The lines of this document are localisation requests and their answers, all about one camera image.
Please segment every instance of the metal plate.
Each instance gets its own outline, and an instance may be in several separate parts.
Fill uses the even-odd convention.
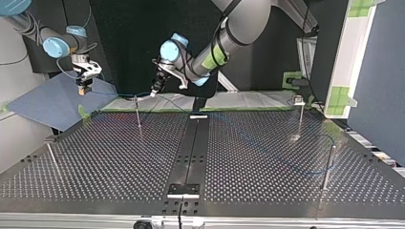
[[[300,125],[299,115],[293,111],[210,116],[199,213],[405,219],[404,179],[331,121],[304,112]],[[329,136],[337,150],[329,190],[323,192]]]
[[[57,164],[46,153],[5,178],[0,201],[45,200],[49,208],[42,210],[57,213],[93,213],[83,206],[91,211],[101,208],[103,213],[149,214],[156,213],[155,209],[160,213],[187,117],[141,114],[140,120],[141,128],[135,113],[97,115],[53,145]],[[56,202],[73,209],[59,209]],[[10,210],[7,204],[0,205],[0,211]]]
[[[0,175],[0,212],[405,219],[405,180],[318,113],[99,114]],[[332,140],[329,189],[320,186]]]

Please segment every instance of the white wall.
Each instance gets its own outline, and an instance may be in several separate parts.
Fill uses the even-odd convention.
[[[21,59],[27,53],[22,37],[0,18],[0,64]],[[32,73],[29,58],[0,66],[0,105],[45,82],[44,74]],[[13,113],[0,111],[0,173],[43,144],[51,129]]]

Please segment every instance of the gray fabric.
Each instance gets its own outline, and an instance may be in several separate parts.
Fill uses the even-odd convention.
[[[294,92],[242,92],[236,94],[216,93],[214,97],[208,99],[205,108],[279,108],[288,107],[287,100],[291,99]],[[181,94],[160,94],[152,98],[143,98],[139,102],[140,111],[158,112],[164,110],[178,110],[175,105],[185,110],[191,110],[194,103],[194,97],[188,97]],[[123,98],[117,98],[102,110],[133,111],[135,102]]]
[[[348,123],[383,152],[405,165],[403,22],[405,1],[378,5]]]
[[[94,79],[93,91],[96,93],[79,95],[75,81],[62,73],[15,99],[8,105],[8,109],[33,121],[66,131],[82,119],[78,111],[80,105],[86,114],[90,114],[117,97],[116,88],[99,79]]]

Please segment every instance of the black panel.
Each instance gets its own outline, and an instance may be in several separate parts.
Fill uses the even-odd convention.
[[[405,2],[378,5],[357,82],[349,125],[405,166]]]
[[[92,6],[112,75],[117,77],[118,90],[126,94],[150,90],[155,76],[151,59],[157,57],[160,45],[173,32],[187,37],[190,50],[197,55],[211,41],[221,16],[211,1],[95,2]],[[312,13],[320,20],[318,15],[323,10],[320,1],[310,2]],[[330,10],[328,17],[334,18],[334,14]],[[224,74],[241,90],[281,90],[283,73],[300,70],[296,39],[301,36],[300,26],[280,9],[273,8],[264,33],[253,45],[232,54],[223,67]],[[190,84],[186,91],[178,87],[178,79],[173,78],[165,91],[210,97],[217,90],[217,79],[210,79],[200,88]]]

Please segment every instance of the metal bracket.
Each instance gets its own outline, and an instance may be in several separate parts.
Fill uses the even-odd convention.
[[[199,198],[200,184],[171,184],[168,198]]]
[[[180,82],[181,82],[181,84],[179,86],[180,90],[184,90],[184,89],[188,88],[188,80],[185,78],[183,73],[180,73],[179,71],[177,71],[175,69],[173,69],[173,70],[168,69],[167,65],[164,65],[164,64],[159,64],[159,67],[161,67],[163,70],[167,71],[168,73],[171,73],[173,76],[177,77],[180,80]]]

